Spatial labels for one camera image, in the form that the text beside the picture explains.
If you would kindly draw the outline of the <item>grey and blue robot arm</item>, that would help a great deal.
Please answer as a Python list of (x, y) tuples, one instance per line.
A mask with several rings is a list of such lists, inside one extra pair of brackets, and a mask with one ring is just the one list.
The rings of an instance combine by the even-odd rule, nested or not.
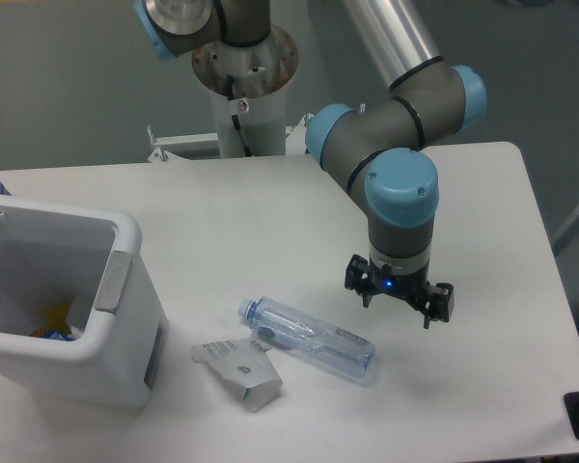
[[(370, 251), (351, 258), (345, 286), (446, 322), (454, 288), (427, 278), (439, 186), (424, 148), (483, 116), (484, 83), (445, 63), (411, 2), (347, 1), (345, 10), (390, 95), (369, 110), (331, 104), (306, 122), (307, 151), (368, 220)], [(159, 57), (190, 56), (212, 99), (222, 156), (285, 153), (284, 92), (298, 52), (268, 2), (138, 1), (134, 11)]]

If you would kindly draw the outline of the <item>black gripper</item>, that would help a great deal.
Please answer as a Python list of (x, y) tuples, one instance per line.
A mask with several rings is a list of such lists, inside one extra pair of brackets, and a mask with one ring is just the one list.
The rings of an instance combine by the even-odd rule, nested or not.
[(424, 316), (423, 327), (428, 329), (431, 322), (449, 322), (454, 310), (454, 286), (427, 281), (428, 260), (415, 272), (393, 274), (378, 267), (371, 259), (354, 254), (345, 269), (345, 288), (354, 291), (367, 308), (375, 295), (385, 294), (414, 305), (414, 309)]

